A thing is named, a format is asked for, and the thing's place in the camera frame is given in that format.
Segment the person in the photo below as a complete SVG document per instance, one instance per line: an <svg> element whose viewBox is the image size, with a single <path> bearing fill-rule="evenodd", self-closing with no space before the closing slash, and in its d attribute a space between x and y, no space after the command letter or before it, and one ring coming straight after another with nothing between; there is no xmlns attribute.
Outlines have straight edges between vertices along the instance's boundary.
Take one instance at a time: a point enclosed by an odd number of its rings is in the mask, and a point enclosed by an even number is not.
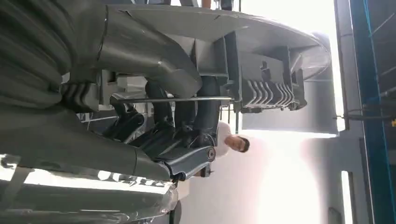
<svg viewBox="0 0 396 224"><path fill-rule="evenodd" d="M217 146L215 147L216 158L226 155L229 149L232 149L240 153L245 153L249 150L250 147L249 140L239 135L231 134L230 126L223 121L219 121L218 123L216 137L217 137Z"/></svg>

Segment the white shirt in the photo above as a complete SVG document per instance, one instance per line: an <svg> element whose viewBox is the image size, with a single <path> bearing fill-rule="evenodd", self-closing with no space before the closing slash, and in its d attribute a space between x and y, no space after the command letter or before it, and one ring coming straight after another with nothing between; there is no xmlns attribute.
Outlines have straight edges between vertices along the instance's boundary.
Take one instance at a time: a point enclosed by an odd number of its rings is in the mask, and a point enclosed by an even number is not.
<svg viewBox="0 0 396 224"><path fill-rule="evenodd" d="M214 148L216 150L216 158L226 155L230 150L230 147L224 142L228 135L231 135L230 125L220 120L219 124L217 125L217 145Z"/></svg>

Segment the white wall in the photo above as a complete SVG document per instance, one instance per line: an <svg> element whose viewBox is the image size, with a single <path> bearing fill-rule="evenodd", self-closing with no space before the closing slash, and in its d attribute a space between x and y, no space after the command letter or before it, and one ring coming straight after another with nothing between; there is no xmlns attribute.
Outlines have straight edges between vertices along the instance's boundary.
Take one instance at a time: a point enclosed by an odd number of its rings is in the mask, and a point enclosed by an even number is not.
<svg viewBox="0 0 396 224"><path fill-rule="evenodd" d="M354 174L358 223L368 223L357 140L251 143L248 153L215 161L210 178L191 181L182 224L326 224L329 207L343 214L342 170Z"/></svg>

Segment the machine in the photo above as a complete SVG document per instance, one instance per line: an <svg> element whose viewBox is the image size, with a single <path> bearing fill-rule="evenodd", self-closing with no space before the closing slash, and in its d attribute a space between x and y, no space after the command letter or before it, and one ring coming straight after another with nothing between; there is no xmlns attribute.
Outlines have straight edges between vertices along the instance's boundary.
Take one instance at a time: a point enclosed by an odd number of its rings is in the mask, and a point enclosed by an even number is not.
<svg viewBox="0 0 396 224"><path fill-rule="evenodd" d="M2 223L166 214L177 182L215 160L214 145L191 144L199 133L171 126L136 143L144 121L133 103L197 101L197 117L214 124L220 101L242 113L298 110L309 103L304 78L330 64L316 36L236 12L5 0L0 14ZM136 77L166 95L134 97ZM200 91L209 85L214 94ZM103 106L115 108L117 122L102 135L87 131L76 113Z"/></svg>

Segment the gray plastic part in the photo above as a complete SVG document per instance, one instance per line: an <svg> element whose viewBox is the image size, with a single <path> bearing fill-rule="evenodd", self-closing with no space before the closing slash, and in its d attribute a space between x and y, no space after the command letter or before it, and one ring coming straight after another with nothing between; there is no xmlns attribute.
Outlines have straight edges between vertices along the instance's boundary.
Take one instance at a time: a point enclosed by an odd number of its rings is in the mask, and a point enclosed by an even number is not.
<svg viewBox="0 0 396 224"><path fill-rule="evenodd" d="M209 165L215 158L216 151L212 146L201 148L177 147L157 157L171 171L172 176L187 180L198 171Z"/></svg>

